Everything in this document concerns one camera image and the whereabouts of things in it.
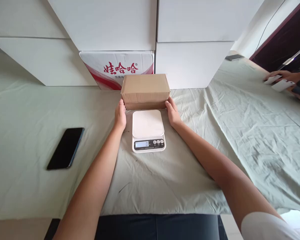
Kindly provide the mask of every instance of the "bedsheet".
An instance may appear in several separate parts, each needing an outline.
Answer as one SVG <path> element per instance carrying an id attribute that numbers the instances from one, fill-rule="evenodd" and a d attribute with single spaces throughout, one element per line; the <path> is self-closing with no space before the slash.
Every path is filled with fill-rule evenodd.
<path id="1" fill-rule="evenodd" d="M 228 156 L 278 210 L 300 210 L 300 101 L 263 85 L 247 59 L 224 61 L 206 89 L 172 90 L 183 121 Z M 114 122 L 119 91 L 46 87 L 0 52 L 0 219 L 61 218 Z M 135 154 L 123 133 L 102 215 L 230 213 L 162 114 L 166 149 Z M 63 131 L 85 132 L 70 169 L 45 168 Z"/>

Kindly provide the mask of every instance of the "black phone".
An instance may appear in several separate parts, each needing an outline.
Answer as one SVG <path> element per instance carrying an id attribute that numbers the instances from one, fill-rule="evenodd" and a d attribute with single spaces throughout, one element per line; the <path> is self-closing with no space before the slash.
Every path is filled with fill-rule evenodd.
<path id="1" fill-rule="evenodd" d="M 72 165 L 74 155 L 78 149 L 84 128 L 68 128 L 65 130 L 47 170 L 65 169 Z"/>
<path id="2" fill-rule="evenodd" d="M 244 58 L 244 56 L 241 56 L 239 54 L 226 56 L 226 59 L 229 60 L 229 61 L 238 60 L 238 59 L 241 59 L 241 58 Z"/>

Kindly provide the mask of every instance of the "floor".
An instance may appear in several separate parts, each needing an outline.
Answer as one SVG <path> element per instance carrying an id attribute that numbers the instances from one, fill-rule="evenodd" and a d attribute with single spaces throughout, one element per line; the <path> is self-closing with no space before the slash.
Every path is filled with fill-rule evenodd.
<path id="1" fill-rule="evenodd" d="M 281 215 L 300 234 L 300 212 L 290 211 Z M 232 215 L 221 215 L 228 240 L 242 240 Z M 44 239 L 51 219 L 24 219 L 0 221 L 0 240 Z"/>
<path id="2" fill-rule="evenodd" d="M 282 214 L 282 218 L 300 234 L 300 212 L 291 210 L 288 213 Z M 221 215 L 223 226 L 226 230 L 228 240 L 243 240 L 240 231 L 234 221 L 232 215 Z"/>

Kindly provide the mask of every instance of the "dark pants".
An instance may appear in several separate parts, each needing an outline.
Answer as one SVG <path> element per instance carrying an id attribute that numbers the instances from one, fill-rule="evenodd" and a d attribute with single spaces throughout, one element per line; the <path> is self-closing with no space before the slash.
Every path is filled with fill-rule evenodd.
<path id="1" fill-rule="evenodd" d="M 133 214 L 99 218 L 95 239 L 219 240 L 218 216 Z"/>

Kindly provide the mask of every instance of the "digital kitchen scale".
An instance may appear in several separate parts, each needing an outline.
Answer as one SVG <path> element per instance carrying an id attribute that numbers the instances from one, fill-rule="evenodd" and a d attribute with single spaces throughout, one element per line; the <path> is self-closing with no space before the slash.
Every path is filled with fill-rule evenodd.
<path id="1" fill-rule="evenodd" d="M 165 149 L 166 139 L 160 111 L 134 112 L 132 115 L 132 150 L 135 153 L 149 153 Z"/>

